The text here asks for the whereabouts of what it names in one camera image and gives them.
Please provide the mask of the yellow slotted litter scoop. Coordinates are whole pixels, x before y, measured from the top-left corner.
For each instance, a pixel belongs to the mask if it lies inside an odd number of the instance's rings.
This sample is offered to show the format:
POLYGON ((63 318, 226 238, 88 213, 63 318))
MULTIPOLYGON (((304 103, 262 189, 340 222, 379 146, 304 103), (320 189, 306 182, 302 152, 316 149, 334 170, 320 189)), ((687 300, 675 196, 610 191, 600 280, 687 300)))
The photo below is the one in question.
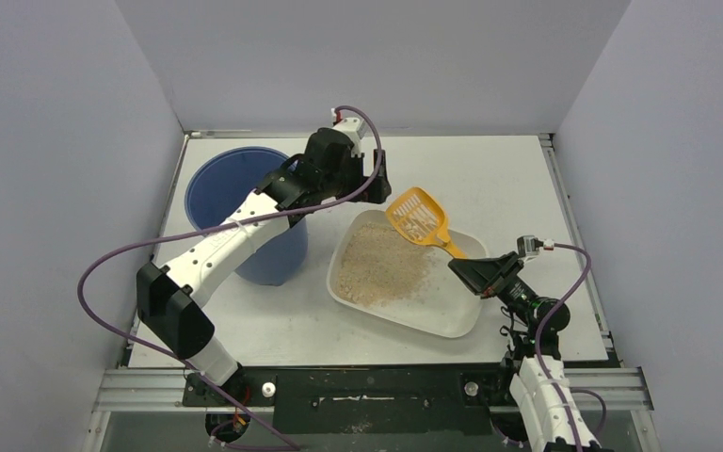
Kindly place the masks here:
POLYGON ((414 186, 403 192, 386 208, 385 216, 410 243, 438 248, 453 258, 467 257, 449 234, 444 209, 422 188, 414 186))

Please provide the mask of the white plastic litter tray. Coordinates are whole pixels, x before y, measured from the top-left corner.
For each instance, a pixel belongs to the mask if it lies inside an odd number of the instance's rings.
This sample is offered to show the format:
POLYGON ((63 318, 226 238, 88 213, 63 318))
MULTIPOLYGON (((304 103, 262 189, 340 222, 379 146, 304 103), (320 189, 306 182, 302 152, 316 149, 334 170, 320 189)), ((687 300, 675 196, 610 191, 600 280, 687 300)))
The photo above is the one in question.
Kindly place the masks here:
POLYGON ((430 248, 432 266, 423 287, 410 299, 393 301, 383 306, 364 307, 342 299, 338 295, 337 276, 340 257, 350 237, 367 222, 391 226, 384 213, 378 210, 364 211, 352 220, 331 256, 327 276, 330 296, 338 303, 365 314, 418 331, 446 338, 458 338, 467 334, 477 321, 482 302, 470 295, 453 276, 447 266, 450 256, 435 248, 430 248))

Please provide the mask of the blue plastic bucket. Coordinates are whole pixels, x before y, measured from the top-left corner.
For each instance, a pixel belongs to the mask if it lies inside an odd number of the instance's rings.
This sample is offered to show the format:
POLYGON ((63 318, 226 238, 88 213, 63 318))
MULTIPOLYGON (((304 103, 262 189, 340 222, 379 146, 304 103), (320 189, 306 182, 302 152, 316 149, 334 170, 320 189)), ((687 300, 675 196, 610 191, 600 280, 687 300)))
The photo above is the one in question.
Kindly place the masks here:
MULTIPOLYGON (((248 146, 221 153, 201 166, 185 192, 185 211, 197 230, 223 222, 253 188, 288 156, 280 151, 248 146)), ((305 220, 261 247, 235 273, 258 285, 281 286, 293 279, 308 250, 305 220)))

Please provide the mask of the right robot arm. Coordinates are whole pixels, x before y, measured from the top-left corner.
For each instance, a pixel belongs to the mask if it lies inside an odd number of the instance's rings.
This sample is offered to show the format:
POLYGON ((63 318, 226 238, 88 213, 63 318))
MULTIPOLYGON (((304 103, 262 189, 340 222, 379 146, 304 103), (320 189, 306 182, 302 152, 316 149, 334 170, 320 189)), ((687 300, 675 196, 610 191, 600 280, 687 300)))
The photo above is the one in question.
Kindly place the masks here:
POLYGON ((574 245, 557 244, 556 247, 574 251, 585 260, 581 275, 559 299, 538 295, 520 277, 524 259, 515 251, 479 259, 453 252, 448 267, 471 293, 480 299, 498 299, 509 317, 520 320, 526 327, 525 331, 506 329, 511 346, 504 365, 513 372, 508 392, 516 402, 530 448, 533 451, 604 451, 573 399, 559 339, 559 333, 571 320, 566 301, 586 280, 591 257, 574 245))

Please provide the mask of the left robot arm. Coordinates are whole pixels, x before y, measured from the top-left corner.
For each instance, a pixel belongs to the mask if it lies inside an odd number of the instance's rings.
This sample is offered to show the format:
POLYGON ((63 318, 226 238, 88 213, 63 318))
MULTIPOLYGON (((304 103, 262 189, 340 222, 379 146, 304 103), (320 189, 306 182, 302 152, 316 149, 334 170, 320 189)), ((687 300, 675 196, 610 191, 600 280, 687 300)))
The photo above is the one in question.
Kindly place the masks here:
POLYGON ((217 339, 203 308, 217 288, 260 248, 295 228, 325 200, 381 204, 392 190, 385 152, 374 151, 374 171, 363 171, 362 139, 371 129, 358 118, 311 134, 302 153, 284 160, 253 185, 243 202, 183 254, 137 272, 139 320, 208 380, 224 386, 242 366, 217 339))

